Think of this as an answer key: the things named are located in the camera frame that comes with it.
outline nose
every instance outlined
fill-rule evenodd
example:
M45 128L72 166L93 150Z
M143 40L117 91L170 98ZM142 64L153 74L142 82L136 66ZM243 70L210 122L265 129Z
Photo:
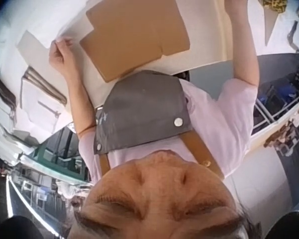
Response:
M171 150L159 150L149 158L149 165L144 168L145 180L150 184L171 187L186 182L189 163Z

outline gold button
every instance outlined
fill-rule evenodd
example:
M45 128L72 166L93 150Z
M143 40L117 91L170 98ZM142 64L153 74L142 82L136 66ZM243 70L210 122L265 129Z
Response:
M203 166L208 168L208 167L210 167L211 162L210 161L204 161L204 162L202 162L202 164L203 164Z

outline yellow object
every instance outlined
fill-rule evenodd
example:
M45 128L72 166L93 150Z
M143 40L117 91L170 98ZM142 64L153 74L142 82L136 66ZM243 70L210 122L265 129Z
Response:
M287 0L263 0L263 6L276 11L278 13L285 12L287 8Z

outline apron strap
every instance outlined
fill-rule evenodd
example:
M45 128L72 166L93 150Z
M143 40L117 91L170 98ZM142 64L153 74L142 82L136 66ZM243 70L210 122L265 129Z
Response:
M107 153L100 155L100 172L103 177L110 170Z
M224 175L207 148L204 141L200 138L196 131L190 130L188 132L179 134L180 139L195 157L198 164L203 165L215 173L221 180L224 179ZM100 155L100 169L101 175L104 176L109 170L110 165L107 154Z

